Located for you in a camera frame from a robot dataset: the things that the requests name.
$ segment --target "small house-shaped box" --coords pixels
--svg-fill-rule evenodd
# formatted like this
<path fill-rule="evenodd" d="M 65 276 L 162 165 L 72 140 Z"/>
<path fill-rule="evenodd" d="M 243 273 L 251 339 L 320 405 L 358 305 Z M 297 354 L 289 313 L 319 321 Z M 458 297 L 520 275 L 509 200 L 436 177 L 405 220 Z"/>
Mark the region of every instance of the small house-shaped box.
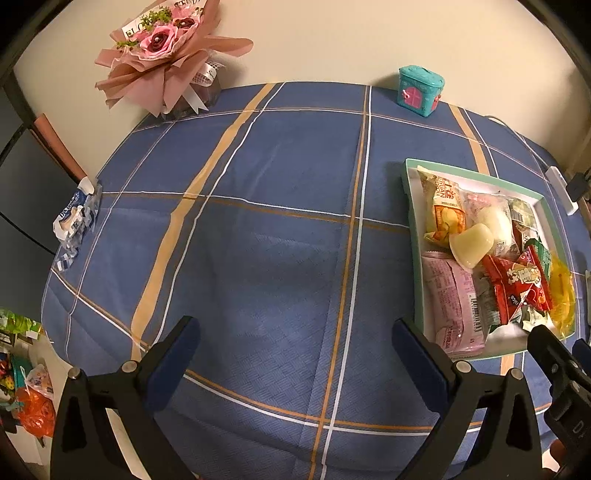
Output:
<path fill-rule="evenodd" d="M 445 80 L 435 72 L 409 65 L 400 69 L 397 103 L 422 116 L 429 116 L 437 107 Z"/>

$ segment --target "floor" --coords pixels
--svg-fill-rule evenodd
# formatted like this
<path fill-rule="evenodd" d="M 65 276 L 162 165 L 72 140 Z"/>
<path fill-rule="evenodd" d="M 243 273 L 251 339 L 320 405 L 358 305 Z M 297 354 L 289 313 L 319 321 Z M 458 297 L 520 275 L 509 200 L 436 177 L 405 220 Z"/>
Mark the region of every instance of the floor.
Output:
<path fill-rule="evenodd" d="M 54 390 L 54 406 L 56 411 L 59 408 L 61 394 L 66 384 L 67 373 L 71 365 L 64 362 L 57 356 L 49 339 L 45 335 L 41 335 L 39 340 L 33 346 L 27 345 L 24 342 L 18 342 L 17 352 L 22 356 L 28 356 L 33 365 L 44 364 L 50 374 L 51 382 Z M 150 480 L 150 476 L 144 469 L 144 466 L 139 461 L 139 457 L 135 453 L 129 437 L 125 433 L 125 429 L 118 415 L 108 410 L 109 421 L 119 443 L 119 448 L 123 453 L 125 460 L 134 474 L 140 480 Z M 45 447 L 27 433 L 22 427 L 18 427 L 17 434 L 8 434 L 12 444 L 16 447 L 18 453 L 23 460 L 28 464 L 29 469 L 40 480 L 49 480 L 50 478 L 50 459 L 51 459 L 51 438 L 45 437 Z"/>

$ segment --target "flower bouquet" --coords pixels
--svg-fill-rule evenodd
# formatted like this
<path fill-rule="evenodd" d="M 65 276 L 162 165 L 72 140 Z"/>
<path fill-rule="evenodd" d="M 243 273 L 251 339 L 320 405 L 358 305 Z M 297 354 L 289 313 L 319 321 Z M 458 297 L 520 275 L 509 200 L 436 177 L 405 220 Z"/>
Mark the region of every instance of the flower bouquet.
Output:
<path fill-rule="evenodd" d="M 212 35 L 220 22 L 218 7 L 219 0 L 156 2 L 112 32 L 116 44 L 95 61 L 111 69 L 96 84 L 109 108 L 127 98 L 154 116 L 207 110 L 219 93 L 222 67 L 212 53 L 239 57 L 252 49 L 247 38 Z"/>

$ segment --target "barcode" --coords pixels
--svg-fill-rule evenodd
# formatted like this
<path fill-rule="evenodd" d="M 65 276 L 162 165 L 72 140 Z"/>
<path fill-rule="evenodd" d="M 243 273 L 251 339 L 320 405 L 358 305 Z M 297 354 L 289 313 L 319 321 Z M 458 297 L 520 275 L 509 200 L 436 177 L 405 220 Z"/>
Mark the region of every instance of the barcode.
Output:
<path fill-rule="evenodd" d="M 524 223 L 523 215 L 519 212 L 516 212 L 515 210 L 511 210 L 511 220 L 514 220 L 519 223 Z"/>
<path fill-rule="evenodd" d="M 478 310 L 476 297 L 470 296 L 470 307 L 472 308 L 472 319 L 474 320 L 474 332 L 478 333 L 482 330 L 482 324 L 480 323 L 480 311 Z"/>

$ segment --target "snack tray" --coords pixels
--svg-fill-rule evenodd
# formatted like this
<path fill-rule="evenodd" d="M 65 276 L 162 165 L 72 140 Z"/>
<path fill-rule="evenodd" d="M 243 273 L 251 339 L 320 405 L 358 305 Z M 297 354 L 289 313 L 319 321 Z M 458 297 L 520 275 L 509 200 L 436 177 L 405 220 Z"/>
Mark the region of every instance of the snack tray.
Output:
<path fill-rule="evenodd" d="M 429 341 L 433 342 L 435 340 L 435 331 L 430 299 L 423 283 L 421 253 L 429 250 L 437 250 L 438 248 L 424 239 L 426 202 L 421 180 L 417 172 L 418 166 L 422 166 L 440 174 L 442 177 L 455 181 L 464 190 L 476 193 L 501 193 L 508 197 L 515 197 L 526 201 L 532 206 L 532 210 L 534 211 L 541 242 L 552 253 L 557 254 L 565 264 L 568 264 L 556 221 L 543 195 L 509 181 L 497 179 L 496 177 L 472 170 L 408 158 L 405 162 L 406 174 L 402 175 L 402 183 L 409 199 L 408 221 L 413 246 L 414 277 L 415 279 L 420 279 L 420 281 L 415 282 L 414 320 Z M 573 331 L 567 334 L 567 337 L 572 334 L 574 334 L 574 327 Z M 527 350 L 527 335 L 527 332 L 523 331 L 519 325 L 510 323 L 509 325 L 501 326 L 488 336 L 485 349 L 479 355 L 471 358 L 494 358 L 523 352 Z"/>

